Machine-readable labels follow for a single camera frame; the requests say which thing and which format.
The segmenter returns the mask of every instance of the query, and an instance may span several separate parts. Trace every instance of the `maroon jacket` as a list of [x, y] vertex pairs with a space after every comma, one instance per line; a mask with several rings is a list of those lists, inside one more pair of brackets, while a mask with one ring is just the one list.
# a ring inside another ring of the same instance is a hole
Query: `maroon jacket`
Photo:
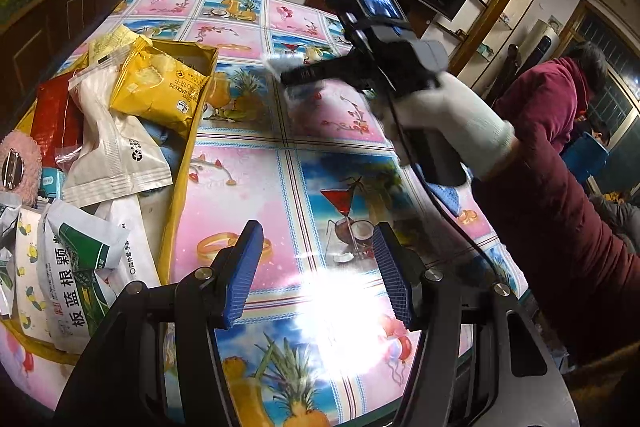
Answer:
[[600, 219], [542, 126], [473, 195], [569, 352], [594, 360], [640, 340], [640, 257]]
[[587, 109], [591, 93], [571, 58], [555, 58], [521, 74], [494, 103], [494, 111], [513, 125], [541, 126], [556, 152], [569, 142], [574, 120]]

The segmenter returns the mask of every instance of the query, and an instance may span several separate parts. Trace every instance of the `patterned tablecloth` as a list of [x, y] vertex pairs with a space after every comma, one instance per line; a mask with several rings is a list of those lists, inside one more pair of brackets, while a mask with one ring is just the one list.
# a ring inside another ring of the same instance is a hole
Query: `patterned tablecloth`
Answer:
[[[401, 396], [418, 334], [394, 317], [372, 256], [373, 225], [388, 221], [426, 263], [449, 264], [467, 280], [480, 282], [485, 270], [413, 173], [399, 168], [358, 92], [327, 81], [322, 91], [287, 107], [262, 67], [265, 52], [302, 52], [310, 60], [347, 53], [338, 20], [281, 0], [124, 0], [92, 37], [118, 24], [219, 49], [170, 279], [209, 264], [247, 220], [264, 227], [244, 313], [231, 330], [215, 333], [244, 427], [335, 425]], [[526, 281], [469, 185], [435, 189], [522, 295]], [[22, 388], [54, 407], [70, 368], [24, 353], [10, 337], [0, 334], [3, 365]], [[460, 353], [470, 343], [471, 328], [463, 327]], [[263, 370], [271, 344], [281, 356]], [[169, 405], [179, 407], [171, 331], [165, 368]]]

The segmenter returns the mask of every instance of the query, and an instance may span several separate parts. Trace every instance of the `bolt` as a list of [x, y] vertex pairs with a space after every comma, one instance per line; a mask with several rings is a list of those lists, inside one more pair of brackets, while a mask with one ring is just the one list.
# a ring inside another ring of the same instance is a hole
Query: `bolt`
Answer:
[[140, 293], [142, 292], [142, 282], [140, 281], [132, 281], [129, 284], [127, 284], [127, 293], [129, 295], [135, 295], [136, 293]]
[[506, 284], [498, 282], [497, 285], [494, 286], [494, 291], [501, 295], [502, 297], [506, 297], [511, 293], [511, 288], [509, 288]]
[[428, 269], [427, 272], [424, 274], [424, 276], [427, 277], [428, 280], [433, 282], [438, 282], [442, 280], [442, 272], [434, 268]]
[[213, 272], [208, 266], [203, 266], [202, 268], [198, 268], [194, 275], [196, 276], [196, 279], [206, 281], [213, 275]]

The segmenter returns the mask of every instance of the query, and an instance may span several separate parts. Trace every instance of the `gloved hand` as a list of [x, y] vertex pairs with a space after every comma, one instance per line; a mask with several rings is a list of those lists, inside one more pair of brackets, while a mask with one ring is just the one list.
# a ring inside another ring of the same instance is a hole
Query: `gloved hand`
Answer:
[[[416, 91], [394, 103], [399, 124], [405, 129], [439, 130], [474, 176], [483, 179], [506, 160], [516, 144], [513, 125], [501, 120], [452, 74], [441, 73], [438, 79], [440, 89]], [[383, 126], [401, 164], [406, 164], [406, 152], [389, 108], [383, 113]]]

